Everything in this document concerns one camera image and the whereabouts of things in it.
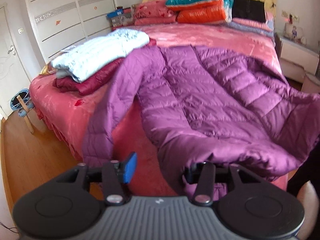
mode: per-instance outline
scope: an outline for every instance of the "folded dark red jacket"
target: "folded dark red jacket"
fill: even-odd
[[[150,39],[150,42],[146,46],[155,45],[157,45],[157,41]],[[123,60],[124,58],[118,58],[115,61],[105,65],[97,73],[82,83],[74,81],[71,77],[65,77],[61,79],[55,79],[52,85],[58,88],[60,92],[76,91],[79,92],[81,96],[90,95],[110,81]]]

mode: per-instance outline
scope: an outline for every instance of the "black circular cover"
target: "black circular cover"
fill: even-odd
[[[18,200],[13,209],[19,230],[41,239],[77,235],[89,228],[99,215],[99,202],[69,183],[39,187]]]
[[[292,237],[304,220],[304,209],[293,196],[267,183],[242,184],[217,206],[222,223],[249,239]]]

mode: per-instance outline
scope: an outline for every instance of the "pink bedspread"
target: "pink bedspread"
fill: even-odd
[[[153,25],[134,26],[156,39],[158,46],[206,45],[232,49],[237,52],[258,57],[268,62],[272,68],[281,72],[279,61],[271,39],[257,34],[242,33],[220,26],[208,25]],[[91,95],[80,96],[77,92],[60,93],[52,86],[55,75],[38,76],[30,85],[30,94],[37,114],[44,119],[57,137],[70,147],[73,156],[81,161],[82,139],[90,116],[101,100],[108,84]],[[146,138],[142,129],[140,106],[137,100],[112,132],[114,139],[114,158],[123,160],[136,151],[138,168],[130,189],[137,195],[174,195],[173,190],[163,179],[156,156],[156,148]],[[287,176],[274,182],[286,188]]]

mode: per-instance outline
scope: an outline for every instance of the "black pillow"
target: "black pillow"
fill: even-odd
[[[256,0],[235,0],[232,7],[232,17],[266,23],[264,2]]]

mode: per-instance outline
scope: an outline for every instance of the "cable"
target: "cable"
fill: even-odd
[[[17,228],[8,228],[8,227],[6,227],[1,221],[0,221],[0,225],[3,226],[4,228],[10,230],[11,232],[13,232],[13,233],[15,233],[15,234],[18,234],[18,232],[15,232],[15,231],[12,230],[12,229],[17,229]]]

